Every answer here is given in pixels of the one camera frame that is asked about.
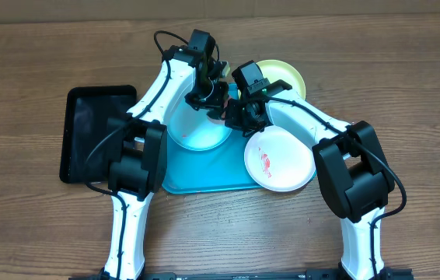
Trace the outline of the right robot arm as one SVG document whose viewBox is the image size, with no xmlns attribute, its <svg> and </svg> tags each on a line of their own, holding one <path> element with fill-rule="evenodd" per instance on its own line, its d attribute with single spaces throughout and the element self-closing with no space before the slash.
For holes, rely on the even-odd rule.
<svg viewBox="0 0 440 280">
<path fill-rule="evenodd" d="M 287 82 L 269 81 L 254 61 L 232 77 L 240 97 L 226 105 L 225 124 L 248 139 L 248 174 L 272 191 L 292 191 L 316 177 L 340 219 L 344 277 L 383 279 L 380 226 L 395 182 L 374 128 L 325 114 Z"/>
</svg>

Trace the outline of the white plate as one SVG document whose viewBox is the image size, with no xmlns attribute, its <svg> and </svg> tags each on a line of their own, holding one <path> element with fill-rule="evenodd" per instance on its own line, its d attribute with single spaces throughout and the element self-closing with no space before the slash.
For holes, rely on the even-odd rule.
<svg viewBox="0 0 440 280">
<path fill-rule="evenodd" d="M 295 191 L 316 175 L 310 149 L 278 126 L 265 128 L 250 138 L 244 163 L 252 179 L 270 191 Z"/>
</svg>

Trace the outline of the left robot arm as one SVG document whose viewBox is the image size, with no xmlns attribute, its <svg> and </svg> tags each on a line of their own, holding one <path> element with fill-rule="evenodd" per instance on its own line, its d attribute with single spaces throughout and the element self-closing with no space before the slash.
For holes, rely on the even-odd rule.
<svg viewBox="0 0 440 280">
<path fill-rule="evenodd" d="M 167 167 L 167 125 L 185 102 L 214 117 L 223 113 L 228 86 L 225 61 L 214 59 L 210 33 L 194 30 L 181 46 L 161 50 L 162 67 L 146 94 L 128 110 L 127 121 L 109 121 L 103 154 L 113 202 L 110 255 L 102 279 L 139 279 L 145 268 L 144 235 L 149 206 Z"/>
</svg>

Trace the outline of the light blue plate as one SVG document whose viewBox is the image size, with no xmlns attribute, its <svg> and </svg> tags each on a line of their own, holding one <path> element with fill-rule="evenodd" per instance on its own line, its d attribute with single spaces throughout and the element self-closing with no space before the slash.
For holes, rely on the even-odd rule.
<svg viewBox="0 0 440 280">
<path fill-rule="evenodd" d="M 194 110 L 182 100 L 173 112 L 168 132 L 179 146 L 192 151 L 205 151 L 221 145 L 232 129 L 224 121 L 211 119 L 208 110 Z"/>
</svg>

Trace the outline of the yellow-green plate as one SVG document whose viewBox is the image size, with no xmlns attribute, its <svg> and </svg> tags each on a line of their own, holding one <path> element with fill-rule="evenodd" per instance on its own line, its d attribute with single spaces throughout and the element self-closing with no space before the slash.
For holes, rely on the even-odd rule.
<svg viewBox="0 0 440 280">
<path fill-rule="evenodd" d="M 240 65 L 232 77 L 241 100 L 269 100 L 285 90 L 293 91 L 290 98 L 306 99 L 306 86 L 299 72 L 279 60 L 248 61 Z"/>
</svg>

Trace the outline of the green and pink sponge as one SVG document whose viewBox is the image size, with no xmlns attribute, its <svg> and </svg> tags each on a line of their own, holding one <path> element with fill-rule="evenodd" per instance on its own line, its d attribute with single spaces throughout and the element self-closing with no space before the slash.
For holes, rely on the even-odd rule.
<svg viewBox="0 0 440 280">
<path fill-rule="evenodd" d="M 225 113 L 224 112 L 210 110 L 207 112 L 207 116 L 208 116 L 208 120 L 214 124 L 219 124 L 219 125 L 225 124 Z"/>
</svg>

